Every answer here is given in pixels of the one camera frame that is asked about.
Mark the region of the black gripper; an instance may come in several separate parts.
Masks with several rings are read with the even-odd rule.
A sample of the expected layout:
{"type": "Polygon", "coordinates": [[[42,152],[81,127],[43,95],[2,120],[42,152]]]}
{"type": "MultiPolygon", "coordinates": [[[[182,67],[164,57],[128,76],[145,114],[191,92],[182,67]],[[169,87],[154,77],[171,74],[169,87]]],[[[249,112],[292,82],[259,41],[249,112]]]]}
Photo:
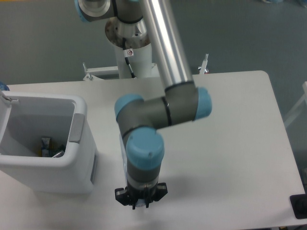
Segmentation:
{"type": "Polygon", "coordinates": [[[130,184],[126,188],[115,189],[115,199],[123,206],[132,206],[136,209],[136,202],[139,199],[145,200],[145,207],[148,208],[152,202],[160,201],[167,194],[166,183],[157,183],[151,188],[141,190],[132,187],[130,184]]]}

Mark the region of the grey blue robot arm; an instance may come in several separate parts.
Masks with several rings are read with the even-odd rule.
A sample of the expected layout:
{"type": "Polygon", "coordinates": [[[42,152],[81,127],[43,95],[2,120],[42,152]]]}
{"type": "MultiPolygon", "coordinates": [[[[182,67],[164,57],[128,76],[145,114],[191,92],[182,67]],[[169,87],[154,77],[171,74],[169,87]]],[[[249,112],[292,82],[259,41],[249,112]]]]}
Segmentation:
{"type": "Polygon", "coordinates": [[[75,8],[84,22],[107,19],[105,33],[119,48],[118,70],[131,79],[145,77],[137,63],[137,50],[152,46],[165,95],[144,100],[127,94],[115,103],[115,116],[124,147],[127,185],[115,190],[115,199],[124,206],[148,207],[167,194],[159,173],[164,141],[158,130],[210,115],[212,101],[205,88],[197,87],[179,38],[167,0],[77,0],[75,8]]]}

